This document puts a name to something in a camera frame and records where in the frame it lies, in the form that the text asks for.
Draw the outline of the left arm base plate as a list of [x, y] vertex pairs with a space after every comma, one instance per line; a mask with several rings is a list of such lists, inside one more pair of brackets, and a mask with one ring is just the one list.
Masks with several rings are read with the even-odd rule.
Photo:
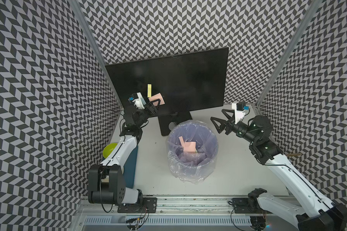
[[119, 205], [118, 213], [156, 213], [157, 197], [143, 197], [137, 204], [122, 204]]

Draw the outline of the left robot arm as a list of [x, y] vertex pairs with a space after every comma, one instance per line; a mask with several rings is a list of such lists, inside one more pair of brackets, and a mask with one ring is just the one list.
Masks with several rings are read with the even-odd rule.
[[123, 113], [120, 141], [100, 164], [92, 165], [88, 172], [88, 201], [101, 205], [141, 205], [141, 190], [126, 186], [122, 170], [131, 152], [142, 138], [142, 128], [150, 117], [156, 116], [164, 104], [163, 99], [150, 100], [133, 94]]

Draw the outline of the pink square sticky note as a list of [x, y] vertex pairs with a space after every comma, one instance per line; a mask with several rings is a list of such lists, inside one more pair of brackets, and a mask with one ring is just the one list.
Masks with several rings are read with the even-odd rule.
[[151, 102], [151, 101], [156, 100], [156, 99], [161, 99], [161, 105], [165, 104], [165, 101], [164, 101], [163, 96], [161, 95], [161, 93], [158, 93], [158, 94], [155, 94], [155, 95], [151, 96], [149, 98], [149, 101]]
[[185, 142], [185, 146], [183, 147], [183, 150], [184, 152], [187, 152], [187, 153], [195, 153], [196, 142], [195, 141]]

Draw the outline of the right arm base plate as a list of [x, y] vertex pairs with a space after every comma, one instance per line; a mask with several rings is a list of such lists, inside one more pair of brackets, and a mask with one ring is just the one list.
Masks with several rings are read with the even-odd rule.
[[229, 204], [236, 214], [262, 214], [263, 210], [258, 202], [250, 198], [232, 198]]

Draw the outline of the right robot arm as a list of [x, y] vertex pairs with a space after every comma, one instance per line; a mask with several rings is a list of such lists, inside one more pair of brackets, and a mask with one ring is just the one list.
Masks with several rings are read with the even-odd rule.
[[248, 194], [249, 203], [279, 216], [300, 231], [343, 231], [347, 226], [347, 207], [334, 203], [316, 189], [289, 161], [281, 148], [270, 139], [273, 126], [263, 115], [243, 123], [244, 112], [223, 109], [226, 119], [211, 117], [218, 133], [235, 133], [249, 142], [255, 159], [271, 170], [294, 195], [299, 206], [278, 199], [262, 188]]

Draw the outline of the pink narrow sticky note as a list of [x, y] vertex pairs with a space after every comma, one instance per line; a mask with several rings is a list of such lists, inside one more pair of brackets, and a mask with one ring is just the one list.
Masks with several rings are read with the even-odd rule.
[[180, 137], [179, 137], [179, 140], [180, 140], [180, 144], [181, 144], [181, 146], [182, 146], [182, 147], [184, 147], [184, 146], [185, 146], [185, 142], [184, 142], [183, 137], [182, 137], [182, 136], [180, 136]]

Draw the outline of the yellow narrow sticky note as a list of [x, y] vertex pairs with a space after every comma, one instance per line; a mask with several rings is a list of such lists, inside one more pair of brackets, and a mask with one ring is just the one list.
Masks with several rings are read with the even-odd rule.
[[150, 98], [152, 96], [152, 85], [148, 84], [147, 85], [147, 97]]

